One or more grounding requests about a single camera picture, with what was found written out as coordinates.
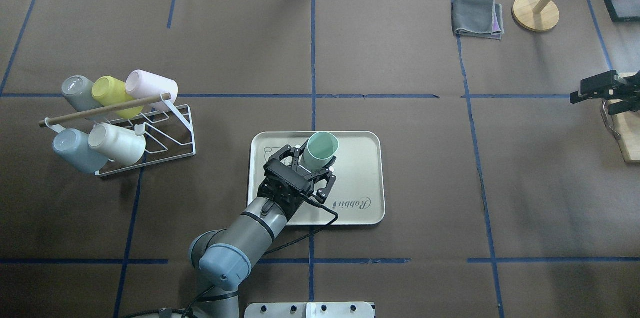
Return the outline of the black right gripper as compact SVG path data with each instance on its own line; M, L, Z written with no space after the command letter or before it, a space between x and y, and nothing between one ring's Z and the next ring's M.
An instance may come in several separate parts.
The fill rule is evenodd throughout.
M609 115L638 112L640 109L640 73L622 77L617 70L582 79L580 89L570 94L570 104L589 99L618 100L608 107Z

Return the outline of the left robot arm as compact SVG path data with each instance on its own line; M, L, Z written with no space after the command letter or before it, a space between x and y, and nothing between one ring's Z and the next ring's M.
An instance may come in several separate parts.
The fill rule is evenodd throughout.
M263 166L256 199L230 227L194 239L190 261L198 273L199 295L182 312L189 318L237 318L238 288L302 204L318 209L336 181L336 149L284 145Z

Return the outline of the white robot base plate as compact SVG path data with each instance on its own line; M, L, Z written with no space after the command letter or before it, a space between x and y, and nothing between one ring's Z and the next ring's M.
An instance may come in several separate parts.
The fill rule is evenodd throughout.
M374 303L339 302L259 302L247 306L245 318L375 318Z

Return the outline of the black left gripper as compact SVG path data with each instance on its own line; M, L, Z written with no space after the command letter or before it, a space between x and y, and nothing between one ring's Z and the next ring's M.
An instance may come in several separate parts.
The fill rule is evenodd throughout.
M336 158L313 171L302 167L306 148L306 144L301 147L286 145L278 151L278 159L270 158L263 166L265 179L258 187L257 197L273 201L286 218L292 218L303 202L311 206L324 205L337 179L333 168ZM283 161L289 157L292 158L291 165L285 165ZM325 186L315 188L319 182L324 182Z

